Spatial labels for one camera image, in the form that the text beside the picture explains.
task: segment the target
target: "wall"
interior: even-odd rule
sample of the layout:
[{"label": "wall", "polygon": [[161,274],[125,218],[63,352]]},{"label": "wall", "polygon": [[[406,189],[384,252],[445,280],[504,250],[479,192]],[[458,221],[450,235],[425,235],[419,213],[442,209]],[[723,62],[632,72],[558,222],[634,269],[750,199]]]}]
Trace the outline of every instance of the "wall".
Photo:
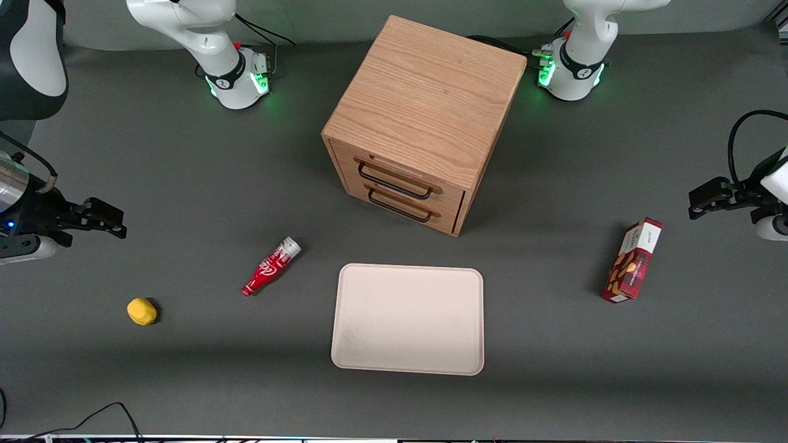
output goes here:
[{"label": "wall", "polygon": [[[673,0],[646,13],[618,16],[624,34],[716,32],[762,21],[779,0]],[[102,50],[178,47],[139,26],[123,0],[66,0],[67,44]],[[560,0],[238,0],[238,12],[299,43],[370,40],[390,14],[457,34],[495,37],[554,32],[571,15]],[[232,38],[258,43],[237,22]]]}]

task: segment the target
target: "beige tray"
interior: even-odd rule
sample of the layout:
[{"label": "beige tray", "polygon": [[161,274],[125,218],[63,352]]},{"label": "beige tray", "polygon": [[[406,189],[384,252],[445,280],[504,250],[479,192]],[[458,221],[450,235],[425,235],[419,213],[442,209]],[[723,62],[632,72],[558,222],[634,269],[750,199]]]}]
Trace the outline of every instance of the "beige tray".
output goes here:
[{"label": "beige tray", "polygon": [[483,294],[472,269],[346,265],[331,360],[344,369],[476,375],[485,365]]}]

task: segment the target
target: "yellow sponge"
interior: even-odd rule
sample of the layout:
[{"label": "yellow sponge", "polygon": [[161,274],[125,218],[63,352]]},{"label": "yellow sponge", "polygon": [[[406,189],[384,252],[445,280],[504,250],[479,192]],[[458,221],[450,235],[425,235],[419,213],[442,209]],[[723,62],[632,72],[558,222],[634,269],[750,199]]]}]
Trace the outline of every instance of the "yellow sponge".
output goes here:
[{"label": "yellow sponge", "polygon": [[128,316],[134,323],[140,326],[147,326],[156,320],[156,308],[145,299],[134,299],[126,307]]}]

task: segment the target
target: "wooden drawer cabinet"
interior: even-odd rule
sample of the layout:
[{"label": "wooden drawer cabinet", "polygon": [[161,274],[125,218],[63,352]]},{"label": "wooden drawer cabinet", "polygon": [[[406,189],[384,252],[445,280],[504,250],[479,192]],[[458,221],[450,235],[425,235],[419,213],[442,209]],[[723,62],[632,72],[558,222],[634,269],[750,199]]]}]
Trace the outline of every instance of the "wooden drawer cabinet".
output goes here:
[{"label": "wooden drawer cabinet", "polygon": [[323,128],[345,191],[458,236],[525,67],[390,17]]}]

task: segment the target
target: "green led light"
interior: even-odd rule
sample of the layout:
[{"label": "green led light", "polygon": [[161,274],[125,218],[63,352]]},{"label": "green led light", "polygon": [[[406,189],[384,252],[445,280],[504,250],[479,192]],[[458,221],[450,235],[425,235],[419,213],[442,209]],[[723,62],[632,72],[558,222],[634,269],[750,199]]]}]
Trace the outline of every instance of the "green led light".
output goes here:
[{"label": "green led light", "polygon": [[210,83],[210,80],[208,80],[208,76],[205,76],[205,81],[208,83],[208,87],[210,87],[210,94],[216,97],[216,91],[214,91],[214,86]]},{"label": "green led light", "polygon": [[265,75],[265,74],[249,73],[249,78],[251,78],[251,81],[255,84],[255,87],[257,88],[257,92],[259,92],[260,95],[263,95],[266,92],[268,92],[268,76],[267,75]]},{"label": "green led light", "polygon": [[554,61],[550,61],[550,63],[542,68],[542,72],[539,74],[539,83],[542,86],[547,87],[550,84],[550,80],[552,80],[552,74],[556,71],[556,63]]},{"label": "green led light", "polygon": [[602,66],[599,67],[599,72],[597,73],[597,79],[593,81],[594,86],[597,86],[599,84],[599,80],[602,77],[602,71],[604,71],[604,63],[602,63]]}]

